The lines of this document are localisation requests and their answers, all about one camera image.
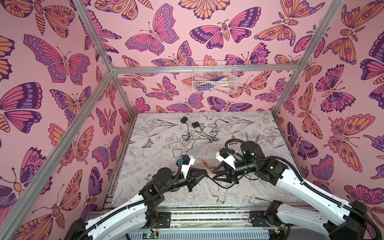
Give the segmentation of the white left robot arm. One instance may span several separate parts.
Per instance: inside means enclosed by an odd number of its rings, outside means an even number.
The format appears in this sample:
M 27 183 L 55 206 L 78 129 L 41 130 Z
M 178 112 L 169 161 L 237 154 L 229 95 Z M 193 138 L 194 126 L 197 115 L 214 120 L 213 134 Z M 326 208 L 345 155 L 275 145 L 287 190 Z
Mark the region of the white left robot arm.
M 138 194 L 121 206 L 108 213 L 84 221 L 74 221 L 65 240 L 117 240 L 132 231 L 151 228 L 158 222 L 156 207 L 165 200 L 164 194 L 177 191 L 182 187 L 192 190 L 207 171 L 191 168 L 186 177 L 181 171 L 182 165 L 173 174 L 169 168 L 161 168 Z

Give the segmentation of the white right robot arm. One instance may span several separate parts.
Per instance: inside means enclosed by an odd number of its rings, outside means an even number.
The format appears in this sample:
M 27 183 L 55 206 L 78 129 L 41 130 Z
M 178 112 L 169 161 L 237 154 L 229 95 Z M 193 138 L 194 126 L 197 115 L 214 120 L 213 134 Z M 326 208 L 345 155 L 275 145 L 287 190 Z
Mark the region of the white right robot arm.
M 241 176 L 253 173 L 314 208 L 314 211 L 308 211 L 272 201 L 264 213 L 271 226 L 296 225 L 320 233 L 329 240 L 362 240 L 368 230 L 374 230 L 373 239 L 382 239 L 380 229 L 369 219 L 362 203 L 350 203 L 322 190 L 305 180 L 289 161 L 278 156 L 265 157 L 261 147 L 252 141 L 230 139 L 216 153 L 216 158 L 220 161 L 214 170 L 216 180 L 224 176 L 225 182 L 238 183 Z

